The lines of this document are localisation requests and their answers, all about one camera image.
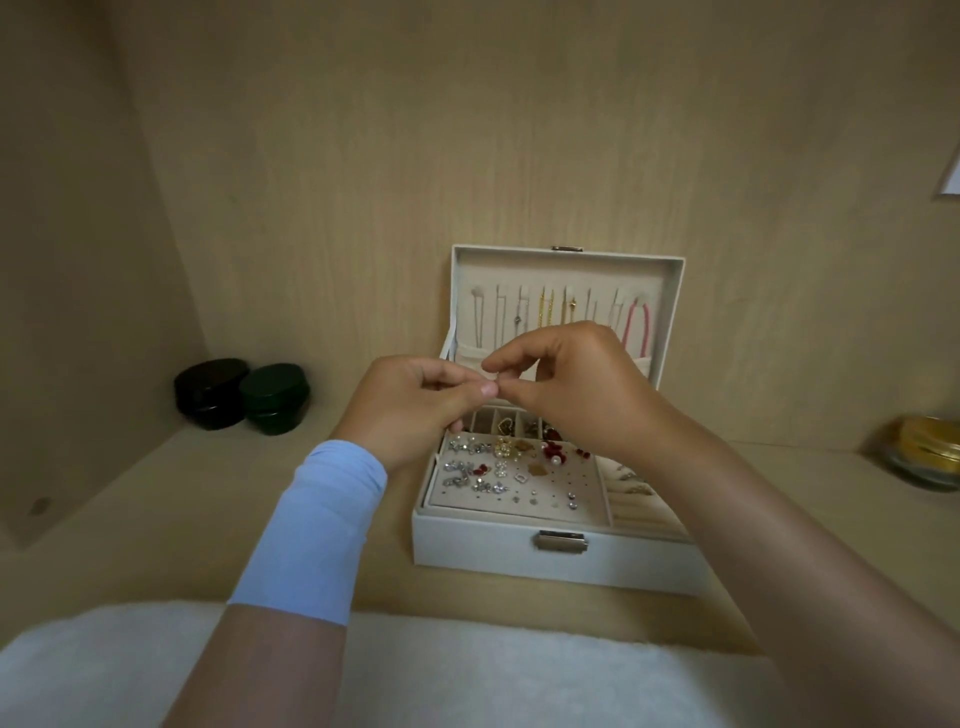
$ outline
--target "person's left hand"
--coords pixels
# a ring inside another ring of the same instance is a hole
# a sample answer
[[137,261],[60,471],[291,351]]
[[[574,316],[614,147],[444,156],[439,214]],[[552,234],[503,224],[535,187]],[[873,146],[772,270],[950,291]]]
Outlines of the person's left hand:
[[495,381],[452,361],[384,356],[360,380],[330,439],[365,448],[389,473],[436,447],[446,427],[462,430],[461,418],[496,393]]

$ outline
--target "jewelry box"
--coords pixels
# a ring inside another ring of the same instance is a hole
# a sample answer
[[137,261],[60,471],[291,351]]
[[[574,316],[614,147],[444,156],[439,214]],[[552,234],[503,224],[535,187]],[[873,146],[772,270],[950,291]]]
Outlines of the jewelry box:
[[[482,372],[525,331],[589,318],[614,330],[656,387],[683,275],[681,257],[454,246],[441,358]],[[466,428],[446,433],[427,466],[416,564],[687,595],[705,587],[700,550],[635,473],[504,400]]]

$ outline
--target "light blue wrist sleeve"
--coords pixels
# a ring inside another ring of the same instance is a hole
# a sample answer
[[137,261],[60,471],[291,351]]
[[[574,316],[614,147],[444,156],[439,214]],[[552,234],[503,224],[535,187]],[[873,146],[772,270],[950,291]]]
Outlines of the light blue wrist sleeve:
[[387,473],[343,440],[316,447],[280,497],[229,604],[347,624],[360,551]]

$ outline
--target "person's right arm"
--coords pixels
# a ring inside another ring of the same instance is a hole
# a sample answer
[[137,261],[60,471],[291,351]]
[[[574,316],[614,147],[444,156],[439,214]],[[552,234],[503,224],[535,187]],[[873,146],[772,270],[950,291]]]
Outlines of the person's right arm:
[[540,328],[483,367],[501,397],[649,480],[818,724],[960,726],[957,634],[673,407],[609,328]]

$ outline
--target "white fluffy fabric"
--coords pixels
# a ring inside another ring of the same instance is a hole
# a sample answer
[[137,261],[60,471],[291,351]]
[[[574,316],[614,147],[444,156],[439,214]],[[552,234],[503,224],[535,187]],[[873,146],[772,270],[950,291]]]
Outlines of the white fluffy fabric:
[[[102,607],[21,635],[0,652],[0,725],[158,725],[222,612]],[[369,614],[348,634],[338,727],[793,724],[763,658]]]

